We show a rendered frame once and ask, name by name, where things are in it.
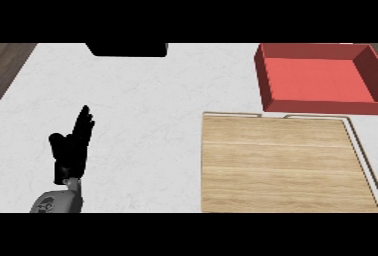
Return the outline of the pale wooden tray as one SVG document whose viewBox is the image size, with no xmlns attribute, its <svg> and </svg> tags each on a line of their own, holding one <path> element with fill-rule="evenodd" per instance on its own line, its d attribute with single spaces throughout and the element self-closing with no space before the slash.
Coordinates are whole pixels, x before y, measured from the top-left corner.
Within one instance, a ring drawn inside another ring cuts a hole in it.
<svg viewBox="0 0 378 256">
<path fill-rule="evenodd" d="M 378 213 L 378 178 L 350 118 L 203 113 L 201 210 Z"/>
</svg>

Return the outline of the red open box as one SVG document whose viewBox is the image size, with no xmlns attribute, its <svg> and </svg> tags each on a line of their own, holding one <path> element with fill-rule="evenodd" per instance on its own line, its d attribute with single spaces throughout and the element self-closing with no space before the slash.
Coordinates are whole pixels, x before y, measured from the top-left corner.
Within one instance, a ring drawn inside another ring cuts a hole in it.
<svg viewBox="0 0 378 256">
<path fill-rule="evenodd" d="M 263 43 L 254 62 L 264 111 L 378 115 L 370 45 Z"/>
</svg>

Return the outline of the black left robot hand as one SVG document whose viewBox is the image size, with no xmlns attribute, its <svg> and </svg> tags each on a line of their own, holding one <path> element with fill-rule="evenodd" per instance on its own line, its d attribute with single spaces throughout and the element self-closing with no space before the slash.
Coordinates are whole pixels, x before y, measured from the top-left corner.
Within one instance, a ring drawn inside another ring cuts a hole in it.
<svg viewBox="0 0 378 256">
<path fill-rule="evenodd" d="M 90 108 L 82 106 L 72 132 L 63 136 L 53 133 L 48 136 L 51 154 L 54 158 L 54 184 L 62 185 L 69 178 L 79 179 L 84 175 L 87 162 L 87 147 L 94 127 Z"/>
</svg>

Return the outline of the black appliance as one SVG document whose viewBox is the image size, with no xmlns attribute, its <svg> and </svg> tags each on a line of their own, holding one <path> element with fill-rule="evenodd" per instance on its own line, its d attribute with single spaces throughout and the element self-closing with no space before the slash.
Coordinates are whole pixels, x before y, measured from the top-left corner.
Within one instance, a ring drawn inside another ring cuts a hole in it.
<svg viewBox="0 0 378 256">
<path fill-rule="evenodd" d="M 87 43 L 94 56 L 165 57 L 167 43 Z"/>
</svg>

